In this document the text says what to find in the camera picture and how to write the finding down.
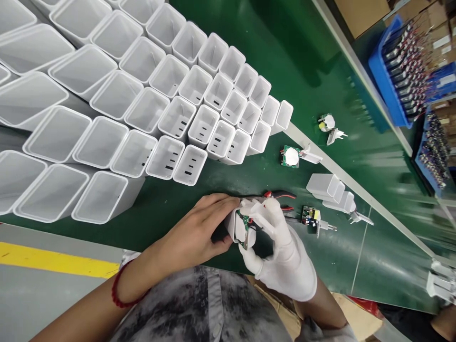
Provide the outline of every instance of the gloved hand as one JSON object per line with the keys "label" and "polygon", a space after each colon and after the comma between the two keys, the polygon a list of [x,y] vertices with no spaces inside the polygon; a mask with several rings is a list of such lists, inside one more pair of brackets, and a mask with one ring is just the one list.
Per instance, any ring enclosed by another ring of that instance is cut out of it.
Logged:
{"label": "gloved hand", "polygon": [[263,204],[269,214],[268,220],[275,228],[273,233],[265,229],[274,241],[274,254],[261,259],[252,248],[245,250],[239,244],[246,267],[255,279],[261,280],[268,288],[299,302],[307,302],[317,290],[317,275],[312,261],[295,230],[287,225],[280,203],[268,198]]}

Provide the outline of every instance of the yellow stripe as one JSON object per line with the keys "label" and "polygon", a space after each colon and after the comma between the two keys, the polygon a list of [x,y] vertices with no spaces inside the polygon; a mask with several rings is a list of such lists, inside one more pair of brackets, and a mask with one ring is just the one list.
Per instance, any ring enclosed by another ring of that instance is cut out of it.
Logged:
{"label": "yellow stripe", "polygon": [[0,242],[0,265],[29,267],[96,278],[110,278],[119,264]]}

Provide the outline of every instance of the red string bracelet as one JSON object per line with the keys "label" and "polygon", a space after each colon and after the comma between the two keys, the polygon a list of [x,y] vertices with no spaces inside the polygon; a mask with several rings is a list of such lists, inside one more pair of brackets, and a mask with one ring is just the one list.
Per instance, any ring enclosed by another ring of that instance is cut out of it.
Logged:
{"label": "red string bracelet", "polygon": [[111,289],[111,297],[113,298],[113,302],[116,306],[124,309],[124,308],[127,308],[127,307],[132,307],[133,305],[136,305],[138,304],[141,300],[144,299],[144,297],[149,293],[150,289],[146,291],[146,293],[144,293],[140,298],[136,299],[134,302],[130,302],[130,303],[123,303],[119,297],[117,297],[117,284],[119,283],[119,279],[120,279],[120,276],[122,275],[122,272],[124,271],[124,269],[128,266],[129,263],[131,263],[133,260],[130,260],[129,262],[127,262],[125,265],[122,266],[122,268],[120,269],[119,273],[117,273],[117,275],[115,276],[115,279],[114,279],[114,284],[113,284],[113,288]]}

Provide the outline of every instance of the green table surface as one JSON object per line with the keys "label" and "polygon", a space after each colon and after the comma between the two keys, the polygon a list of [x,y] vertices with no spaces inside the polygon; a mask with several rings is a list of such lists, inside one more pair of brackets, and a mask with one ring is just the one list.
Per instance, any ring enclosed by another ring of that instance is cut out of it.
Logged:
{"label": "green table surface", "polygon": [[[207,34],[216,32],[244,53],[247,62],[271,82],[271,95],[294,106],[292,123],[430,248],[444,256],[456,254],[456,233],[435,213],[437,203],[426,194],[396,136],[379,132],[378,108],[311,1],[171,0],[171,4]],[[327,134],[316,124],[324,113],[333,113],[337,127],[348,134],[328,147]],[[437,303],[425,289],[430,257],[359,197],[358,211],[370,214],[375,226],[351,225],[348,215],[323,207],[305,186],[312,173],[328,171],[304,161],[299,169],[281,166],[279,151],[285,144],[297,146],[285,133],[276,134],[263,154],[246,157],[239,166],[208,160],[194,187],[148,177],[134,206],[102,226],[71,218],[43,224],[11,214],[1,220],[142,251],[164,236],[202,195],[289,190],[297,199],[281,202],[294,206],[296,216],[303,205],[315,206],[325,221],[338,228],[323,231],[317,239],[305,226],[293,225],[331,291],[435,312]],[[269,254],[270,240],[260,236],[256,250]],[[247,272],[237,246],[208,265]]]}

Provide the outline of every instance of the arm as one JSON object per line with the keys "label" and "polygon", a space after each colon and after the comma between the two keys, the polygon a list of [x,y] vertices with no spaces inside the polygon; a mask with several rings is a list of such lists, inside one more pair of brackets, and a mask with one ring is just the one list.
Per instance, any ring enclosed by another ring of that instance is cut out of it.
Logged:
{"label": "arm", "polygon": [[[239,199],[225,194],[204,196],[162,239],[148,247],[122,273],[117,297],[123,303],[140,298],[170,274],[202,264],[229,249],[232,240],[212,243],[215,228]],[[31,342],[102,342],[114,332],[129,308],[111,298],[114,277],[108,279],[35,336]]]}

